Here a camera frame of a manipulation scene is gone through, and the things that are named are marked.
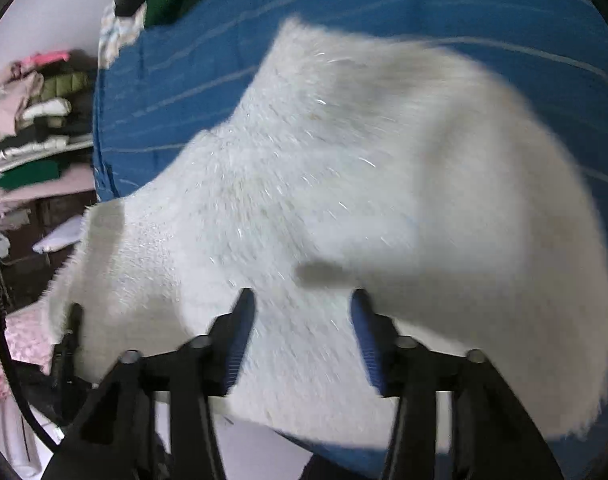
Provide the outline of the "white fuzzy knit sweater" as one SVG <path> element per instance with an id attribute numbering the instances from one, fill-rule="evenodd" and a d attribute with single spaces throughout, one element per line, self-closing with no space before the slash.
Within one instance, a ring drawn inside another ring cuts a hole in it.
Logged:
<path id="1" fill-rule="evenodd" d="M 608 398 L 608 251 L 568 151 L 517 90 L 422 42 L 285 21 L 230 117 L 86 212 L 40 305 L 84 310 L 78 374 L 203 334 L 242 288 L 256 318 L 219 412 L 382 448 L 394 404 L 350 320 L 364 288 L 427 347 L 484 351 L 548 438 Z"/>

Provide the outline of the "patterned multicolour quilt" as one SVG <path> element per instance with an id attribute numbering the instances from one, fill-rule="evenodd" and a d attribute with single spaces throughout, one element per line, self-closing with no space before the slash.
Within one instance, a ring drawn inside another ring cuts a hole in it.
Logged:
<path id="1" fill-rule="evenodd" d="M 104 10 L 98 42 L 98 67 L 107 70 L 118 58 L 120 51 L 133 44 L 144 30 L 147 3 L 144 3 L 133 16 L 121 18 L 115 14 L 115 4 Z"/>

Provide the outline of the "pink floral fabric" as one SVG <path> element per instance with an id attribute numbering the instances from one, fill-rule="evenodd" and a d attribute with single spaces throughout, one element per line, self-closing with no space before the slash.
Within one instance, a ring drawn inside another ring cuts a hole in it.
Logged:
<path id="1" fill-rule="evenodd" d="M 6 341 L 10 356 L 20 362 L 35 364 L 44 373 L 50 369 L 52 347 L 42 324 L 42 308 L 31 304 L 6 318 Z M 10 387 L 0 362 L 0 400 L 10 396 Z"/>

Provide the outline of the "stack of folded clothes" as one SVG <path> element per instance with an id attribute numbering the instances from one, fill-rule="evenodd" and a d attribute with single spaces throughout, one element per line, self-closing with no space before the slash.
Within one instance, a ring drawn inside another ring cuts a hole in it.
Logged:
<path id="1" fill-rule="evenodd" d="M 97 70 L 69 51 L 34 54 L 0 71 L 1 164 L 90 133 Z M 6 208 L 0 206 L 0 216 Z"/>

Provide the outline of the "blue striped bed sheet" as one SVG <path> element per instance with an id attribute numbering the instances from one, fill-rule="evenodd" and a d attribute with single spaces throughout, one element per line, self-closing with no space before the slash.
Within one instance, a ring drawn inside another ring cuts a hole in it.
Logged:
<path id="1" fill-rule="evenodd" d="M 291 14 L 436 39 L 506 77 L 580 164 L 608 237 L 608 19 L 597 0 L 202 0 L 99 73 L 99 200 L 133 194 L 230 113 Z"/>

